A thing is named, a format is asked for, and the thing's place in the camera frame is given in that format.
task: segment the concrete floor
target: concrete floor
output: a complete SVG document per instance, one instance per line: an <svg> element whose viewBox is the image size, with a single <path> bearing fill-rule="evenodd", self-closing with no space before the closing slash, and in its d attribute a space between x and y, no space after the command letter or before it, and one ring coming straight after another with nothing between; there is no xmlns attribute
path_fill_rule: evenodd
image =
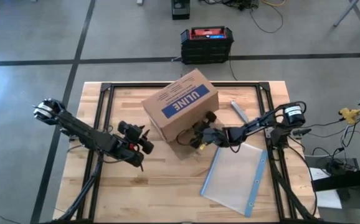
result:
<svg viewBox="0 0 360 224"><path fill-rule="evenodd" d="M167 0L146 0L143 7L129 0L96 0L80 58L176 57L183 30L217 25L232 29L232 55L360 53L360 20L354 11L339 27L332 27L348 0L288 1L278 8L284 25L275 34L258 30L248 12L191 2L191 18L172 21ZM89 4L90 0L0 0L0 65L13 60L74 59ZM255 18L266 29L274 29L280 21L264 4ZM54 130L32 117L31 105L44 98L62 99L71 68L71 64L0 66L0 215L6 218L20 223L31 219ZM68 109L76 112L84 82L175 80L194 68L210 80L233 79L228 62L81 64ZM239 80L285 80L291 100L307 103L308 124L334 121L339 109L358 107L360 57L237 60L232 68ZM342 128L340 124L314 132L329 134ZM317 146L334 151L339 136L306 136L303 144L306 154ZM60 138L41 221L50 220L54 211L67 147L67 138ZM348 157L357 158L360 165L360 134ZM360 210L320 208L320 214L327 221L360 223Z"/></svg>

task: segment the table leg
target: table leg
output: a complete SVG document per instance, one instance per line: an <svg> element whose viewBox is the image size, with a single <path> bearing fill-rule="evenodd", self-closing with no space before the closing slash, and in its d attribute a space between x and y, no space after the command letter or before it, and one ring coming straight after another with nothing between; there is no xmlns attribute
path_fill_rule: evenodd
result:
<svg viewBox="0 0 360 224"><path fill-rule="evenodd" d="M338 26L341 21L349 14L350 10L359 2L359 0L353 0L349 5L348 8L342 13L339 19L334 23L334 26Z"/></svg>

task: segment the white paper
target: white paper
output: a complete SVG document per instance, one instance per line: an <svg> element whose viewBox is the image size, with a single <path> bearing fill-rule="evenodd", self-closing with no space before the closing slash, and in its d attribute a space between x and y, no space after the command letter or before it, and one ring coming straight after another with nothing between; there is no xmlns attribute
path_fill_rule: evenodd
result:
<svg viewBox="0 0 360 224"><path fill-rule="evenodd" d="M321 169L310 168L310 172L313 180L329 177L329 175L324 173ZM336 190L324 190L317 192L317 206L326 208L342 208L341 199L339 199L339 195Z"/></svg>

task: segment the wooden tabletop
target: wooden tabletop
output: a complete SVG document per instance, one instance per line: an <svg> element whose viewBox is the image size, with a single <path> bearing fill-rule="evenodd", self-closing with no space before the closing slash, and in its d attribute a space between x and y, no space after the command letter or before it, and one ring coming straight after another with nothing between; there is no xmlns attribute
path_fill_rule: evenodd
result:
<svg viewBox="0 0 360 224"><path fill-rule="evenodd" d="M94 123L100 85L100 82L84 84L77 111L77 118L91 126ZM289 102L285 82L270 82L270 87L274 107ZM216 115L221 123L226 126L243 124L231 108L231 100L235 100L241 108L244 108L250 119L260 115L254 88L218 87L217 89L220 109L216 111ZM200 156L193 154L187 159L180 159L172 149L173 145L161 139L141 105L141 100L157 91L158 88L115 89L110 120L110 124L115 127L114 133L118 134L116 127L121 120L131 124L145 124L146 128L151 129L149 139L155 147L153 152L144 158L144 172L125 162L103 165L94 221L277 222L277 206L268 163L250 218L199 195L216 147L210 145L201 151ZM266 149L263 132L248 137L246 142L263 150ZM290 141L290 145L303 155L299 145L293 141ZM88 150L84 148L74 149L68 153L55 206L57 209L66 210L80 192L87 153ZM285 149L285 157L292 189L302 204L312 212L315 198L307 168L293 151ZM288 214L285 194L283 192L282 194L285 213ZM88 195L86 202L85 217L88 213L90 197L91 194ZM54 218L62 215L59 210L55 211Z"/></svg>

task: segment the black metal frame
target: black metal frame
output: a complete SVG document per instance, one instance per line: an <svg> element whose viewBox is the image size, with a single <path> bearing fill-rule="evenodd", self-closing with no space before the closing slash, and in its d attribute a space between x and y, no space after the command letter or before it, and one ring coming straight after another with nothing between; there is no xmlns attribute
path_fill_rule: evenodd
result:
<svg viewBox="0 0 360 224"><path fill-rule="evenodd" d="M115 88L134 88L134 87L145 87L145 88L161 87L161 88L163 88L170 83L171 82L102 83L101 88L100 88L100 96L99 96L98 104L97 104L97 111L96 111L95 120L94 120L94 128L96 128L96 129L99 128L98 124L100 122L100 118L101 118L101 114L102 114L104 97L105 97L105 93L108 90L109 90L109 97L108 97L107 111L105 113L105 119L103 122L104 130L106 130L110 124L110 116L111 116L111 109L112 109ZM254 87L256 89L260 114L264 114L264 112L265 112L265 105L264 105L263 96L262 96L262 91L264 91L267 96L268 109L274 110L273 100L272 100L272 96L271 96L271 92L270 92L270 85L268 82L213 82L212 84L214 86ZM266 139L267 149L269 151L268 156L269 156L269 158L274 159L273 149L271 148L271 145L269 144L269 139L267 137L265 137L265 139ZM86 168L85 168L85 175L83 177L83 186L85 185L86 181L90 177L90 172L91 172L92 163L93 163L93 155L94 155L93 151L90 151L88 153ZM288 185L290 185L287 164L285 162L285 157L284 157L283 151L278 151L278 156L279 156L279 163L280 163L281 171L284 176L285 182ZM274 169L273 166L275 166L275 165L270 164L271 170ZM100 170L98 171L98 177L97 177L97 180L95 182L93 192L92 192L90 209L89 209L89 213L88 213L89 220L94 220L94 216L95 216L95 209L96 209L96 205L97 205L97 195L98 195L98 187L99 187L99 183L100 183L101 170L102 170L102 166L100 167ZM275 192L275 201L277 204L278 216L279 216L280 220L284 220L285 212L284 212L284 208L283 208L283 204L282 204L282 197L280 194L280 186L279 186L279 183L277 182L276 178L274 177L274 175L272 175L272 180L273 180L273 188L274 188L274 192ZM287 197L287 202L288 202L288 206L290 208L290 218L291 219L289 219L289 220L296 219L297 218L296 208L289 197ZM83 201L78 208L77 217L76 217L77 220L83 219L84 208L85 208L85 201Z"/></svg>

